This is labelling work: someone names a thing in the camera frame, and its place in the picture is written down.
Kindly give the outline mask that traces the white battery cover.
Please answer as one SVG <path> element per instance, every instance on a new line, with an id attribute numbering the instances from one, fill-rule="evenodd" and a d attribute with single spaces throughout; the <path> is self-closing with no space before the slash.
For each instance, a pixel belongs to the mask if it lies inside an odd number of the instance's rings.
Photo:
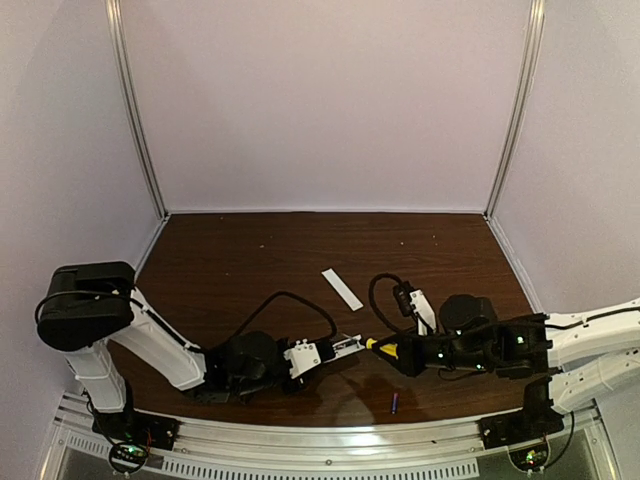
<path id="1" fill-rule="evenodd" d="M 364 307 L 363 302 L 332 268 L 322 271 L 321 275 L 351 311 L 358 311 Z"/>

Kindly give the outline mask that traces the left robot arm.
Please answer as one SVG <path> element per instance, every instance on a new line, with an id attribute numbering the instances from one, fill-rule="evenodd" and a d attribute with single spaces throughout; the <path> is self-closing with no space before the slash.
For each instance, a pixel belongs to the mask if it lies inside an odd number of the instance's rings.
<path id="1" fill-rule="evenodd" d="M 40 339 L 64 354 L 94 408 L 104 414 L 121 413 L 132 403 L 109 343 L 128 349 L 175 389 L 205 404 L 278 385 L 295 390 L 321 363 L 315 344 L 287 345 L 264 332 L 203 349 L 158 314 L 136 287 L 133 268 L 120 261 L 56 269 L 35 320 Z"/>

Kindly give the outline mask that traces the yellow handled screwdriver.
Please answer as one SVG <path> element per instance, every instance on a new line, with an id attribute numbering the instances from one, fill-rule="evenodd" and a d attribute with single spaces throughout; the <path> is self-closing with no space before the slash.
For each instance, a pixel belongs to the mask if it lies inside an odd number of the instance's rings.
<path id="1" fill-rule="evenodd" d="M 367 350 L 379 354 L 384 358 L 398 359 L 397 345 L 395 343 L 384 343 L 373 338 L 368 338 L 365 342 L 365 347 Z"/>

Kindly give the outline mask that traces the purple battery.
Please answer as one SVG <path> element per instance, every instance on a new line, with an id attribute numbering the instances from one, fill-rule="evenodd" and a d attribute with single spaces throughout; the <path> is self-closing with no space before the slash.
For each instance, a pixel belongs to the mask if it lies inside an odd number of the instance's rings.
<path id="1" fill-rule="evenodd" d="M 391 408 L 390 408 L 390 412 L 392 415 L 396 415 L 398 412 L 399 396 L 400 395 L 398 392 L 395 392 L 392 396 Z"/>

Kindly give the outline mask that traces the front aluminium rail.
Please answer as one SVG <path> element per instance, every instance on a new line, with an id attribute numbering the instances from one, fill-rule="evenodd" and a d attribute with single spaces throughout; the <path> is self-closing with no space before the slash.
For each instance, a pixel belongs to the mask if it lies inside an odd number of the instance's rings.
<path id="1" fill-rule="evenodd" d="M 39 479 L 619 479 L 602 424 L 592 411 L 548 437 L 551 460 L 525 473 L 517 447 L 483 447 L 477 422 L 371 427 L 264 427 L 184 420 L 172 451 L 152 449 L 137 474 L 118 475 L 110 444 L 88 413 L 64 412 Z"/>

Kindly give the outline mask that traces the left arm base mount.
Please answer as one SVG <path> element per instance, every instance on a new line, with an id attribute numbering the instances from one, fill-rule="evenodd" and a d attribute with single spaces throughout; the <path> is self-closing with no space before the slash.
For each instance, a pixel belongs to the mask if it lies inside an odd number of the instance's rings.
<path id="1" fill-rule="evenodd" d="M 109 443 L 109 465 L 117 474 L 128 477 L 140 471 L 152 449 L 173 449 L 179 422 L 174 418 L 140 413 L 93 413 L 92 430 Z"/>

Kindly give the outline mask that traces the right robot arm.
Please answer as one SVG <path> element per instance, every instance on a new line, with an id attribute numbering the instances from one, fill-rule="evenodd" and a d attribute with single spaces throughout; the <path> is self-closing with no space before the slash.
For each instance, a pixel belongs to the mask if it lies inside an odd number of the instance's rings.
<path id="1" fill-rule="evenodd" d="M 540 375 L 543 406 L 567 414 L 638 379 L 639 302 L 504 321 L 480 316 L 453 332 L 401 334 L 392 342 L 406 376 L 428 368 Z"/>

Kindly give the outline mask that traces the left aluminium frame post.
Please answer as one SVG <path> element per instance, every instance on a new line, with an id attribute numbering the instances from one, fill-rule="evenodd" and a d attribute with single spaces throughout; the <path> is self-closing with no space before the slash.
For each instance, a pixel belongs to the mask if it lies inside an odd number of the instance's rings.
<path id="1" fill-rule="evenodd" d="M 114 51 L 116 70 L 134 148 L 146 188 L 151 198 L 155 215 L 158 219 L 164 220 L 169 216 L 169 212 L 165 205 L 157 175 L 152 164 L 150 150 L 137 101 L 134 77 L 126 45 L 122 2 L 119 0 L 106 0 L 105 7 L 109 34 Z"/>

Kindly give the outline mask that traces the white remote control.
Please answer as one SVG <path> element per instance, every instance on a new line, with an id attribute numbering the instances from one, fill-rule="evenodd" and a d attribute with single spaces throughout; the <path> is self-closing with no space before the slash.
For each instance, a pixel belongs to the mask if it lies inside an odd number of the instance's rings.
<path id="1" fill-rule="evenodd" d="M 323 340 L 316 343 L 317 352 L 322 363 L 329 363 L 365 349 L 361 336 L 346 336 L 340 341 Z"/>

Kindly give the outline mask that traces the aluminium frame post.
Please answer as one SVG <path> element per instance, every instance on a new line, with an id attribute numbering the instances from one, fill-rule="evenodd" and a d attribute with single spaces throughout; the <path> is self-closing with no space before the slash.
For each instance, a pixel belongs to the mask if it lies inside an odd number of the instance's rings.
<path id="1" fill-rule="evenodd" d="M 506 135 L 501 149 L 498 167 L 484 210 L 484 218 L 490 222 L 495 216 L 521 133 L 527 101 L 530 96 L 540 55 L 545 25 L 546 2 L 532 0 L 525 31 L 524 46 L 518 81 Z"/>
<path id="2" fill-rule="evenodd" d="M 134 77 L 126 45 L 122 2 L 119 0 L 106 0 L 105 7 L 109 34 L 114 51 L 116 70 L 134 148 L 146 188 L 151 198 L 155 215 L 158 219 L 164 220 L 169 216 L 169 212 L 165 205 L 157 175 L 152 164 L 150 150 L 137 101 Z"/>

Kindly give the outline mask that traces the right aluminium frame post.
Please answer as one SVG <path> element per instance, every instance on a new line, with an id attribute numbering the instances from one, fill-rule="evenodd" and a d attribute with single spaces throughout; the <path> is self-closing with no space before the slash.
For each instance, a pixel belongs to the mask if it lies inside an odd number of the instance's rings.
<path id="1" fill-rule="evenodd" d="M 545 25 L 546 2 L 532 0 L 525 31 L 524 46 L 518 81 L 506 135 L 501 149 L 498 167 L 484 210 L 484 218 L 490 222 L 495 216 L 521 133 L 527 101 L 530 96 L 540 55 Z"/>

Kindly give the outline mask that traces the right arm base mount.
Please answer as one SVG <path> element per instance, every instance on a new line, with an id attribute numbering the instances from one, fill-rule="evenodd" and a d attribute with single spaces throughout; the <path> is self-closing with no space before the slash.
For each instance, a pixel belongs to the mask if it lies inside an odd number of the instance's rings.
<path id="1" fill-rule="evenodd" d="M 552 464 L 549 436 L 565 426 L 557 413 L 527 414 L 524 410 L 483 417 L 478 425 L 484 448 L 506 447 L 511 465 L 527 475 L 542 473 Z"/>

